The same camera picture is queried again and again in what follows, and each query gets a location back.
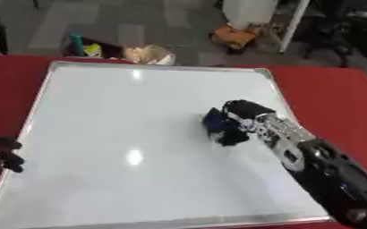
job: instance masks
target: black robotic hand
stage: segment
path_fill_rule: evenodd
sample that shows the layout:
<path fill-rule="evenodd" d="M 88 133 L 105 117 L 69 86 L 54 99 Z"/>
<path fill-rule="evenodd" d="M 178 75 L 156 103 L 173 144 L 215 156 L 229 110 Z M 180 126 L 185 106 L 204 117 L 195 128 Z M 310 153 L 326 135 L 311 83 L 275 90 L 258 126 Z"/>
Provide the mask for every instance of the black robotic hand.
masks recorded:
<path fill-rule="evenodd" d="M 0 137 L 0 169 L 10 169 L 16 173 L 23 171 L 21 165 L 24 160 L 13 153 L 13 149 L 20 149 L 21 143 L 12 138 Z"/>
<path fill-rule="evenodd" d="M 257 135 L 284 168 L 342 225 L 367 229 L 367 171 L 350 156 L 270 108 L 246 100 L 212 108 L 203 125 L 214 141 L 235 146 Z"/>

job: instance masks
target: clutter on floor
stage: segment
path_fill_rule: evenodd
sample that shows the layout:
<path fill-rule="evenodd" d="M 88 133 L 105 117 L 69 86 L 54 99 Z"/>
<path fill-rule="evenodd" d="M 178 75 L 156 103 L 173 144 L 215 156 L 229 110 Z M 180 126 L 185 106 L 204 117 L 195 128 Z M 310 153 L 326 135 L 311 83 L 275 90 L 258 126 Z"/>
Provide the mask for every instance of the clutter on floor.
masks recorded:
<path fill-rule="evenodd" d="M 82 56 L 102 59 L 124 59 L 135 64 L 174 65 L 176 56 L 171 51 L 157 46 L 123 47 L 71 34 L 64 56 Z"/>

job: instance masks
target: desk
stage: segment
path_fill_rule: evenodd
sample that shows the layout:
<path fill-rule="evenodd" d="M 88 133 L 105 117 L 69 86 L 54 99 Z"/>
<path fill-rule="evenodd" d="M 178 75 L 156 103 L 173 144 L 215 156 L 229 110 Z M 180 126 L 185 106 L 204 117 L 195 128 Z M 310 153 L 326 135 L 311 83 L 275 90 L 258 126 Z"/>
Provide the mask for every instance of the desk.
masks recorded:
<path fill-rule="evenodd" d="M 0 135 L 18 135 L 48 64 L 54 60 L 59 58 L 0 56 Z M 348 152 L 367 168 L 367 77 L 362 72 L 315 67 L 261 67 L 272 71 L 302 125 Z M 344 227 L 329 223 L 267 228 Z"/>

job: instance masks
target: office chair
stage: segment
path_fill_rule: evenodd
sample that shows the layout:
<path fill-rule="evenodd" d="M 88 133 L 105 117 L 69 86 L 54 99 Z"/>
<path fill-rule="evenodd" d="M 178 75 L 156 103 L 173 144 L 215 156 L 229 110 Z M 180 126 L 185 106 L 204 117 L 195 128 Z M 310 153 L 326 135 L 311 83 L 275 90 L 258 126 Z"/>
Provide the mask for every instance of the office chair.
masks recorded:
<path fill-rule="evenodd" d="M 308 33 L 305 58 L 310 58 L 316 49 L 329 49 L 341 60 L 340 67 L 349 65 L 348 56 L 353 47 L 346 40 L 352 26 L 351 13 L 367 12 L 367 0 L 316 0 L 312 6 L 325 15 L 315 19 Z"/>

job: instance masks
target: whiteboard frame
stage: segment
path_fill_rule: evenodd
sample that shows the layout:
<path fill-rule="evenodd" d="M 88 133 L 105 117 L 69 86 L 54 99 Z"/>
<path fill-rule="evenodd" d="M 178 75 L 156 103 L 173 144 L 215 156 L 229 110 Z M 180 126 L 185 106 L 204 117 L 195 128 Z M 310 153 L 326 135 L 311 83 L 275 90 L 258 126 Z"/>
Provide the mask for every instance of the whiteboard frame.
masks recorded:
<path fill-rule="evenodd" d="M 42 95 L 44 94 L 48 82 L 53 72 L 64 66 L 92 66 L 92 67 L 117 67 L 117 68 L 135 68 L 136 70 L 175 70 L 175 71 L 197 71 L 197 72 L 257 72 L 264 75 L 271 83 L 272 88 L 279 96 L 283 106 L 289 114 L 289 119 L 297 123 L 297 120 L 292 112 L 290 106 L 287 104 L 283 94 L 274 81 L 274 77 L 268 69 L 264 68 L 226 68 L 226 67 L 186 67 L 186 66 L 162 66 L 162 65 L 138 65 L 138 64 L 109 64 L 109 63 L 80 63 L 80 62 L 68 62 L 68 61 L 55 61 L 52 62 L 47 71 L 46 78 L 43 80 L 42 85 L 38 91 L 35 101 L 31 107 L 31 110 L 25 120 L 25 123 L 21 129 L 21 133 L 18 137 L 19 142 L 23 142 L 24 135 L 27 134 L 29 125 L 36 113 L 38 103 Z M 2 190 L 4 183 L 7 180 L 9 170 L 4 170 L 0 176 L 0 191 Z M 21 228 L 21 229 L 167 229 L 167 228 L 209 228 L 209 227 L 237 227 L 237 226 L 261 226 L 261 225 L 288 225 L 288 224 L 300 224 L 300 223 L 312 223 L 312 222 L 328 222 L 333 221 L 330 216 L 316 216 L 316 217 L 302 217 L 300 214 L 275 214 L 275 215 L 259 215 L 259 216 L 231 216 L 229 220 L 222 220 L 218 217 L 207 218 L 191 218 L 191 219 L 176 219 L 169 221 L 157 221 L 157 222 L 138 222 L 138 223 L 118 223 L 118 224 L 106 224 L 106 225 L 75 225 L 75 226 L 62 226 L 62 227 L 40 227 L 40 228 Z"/>

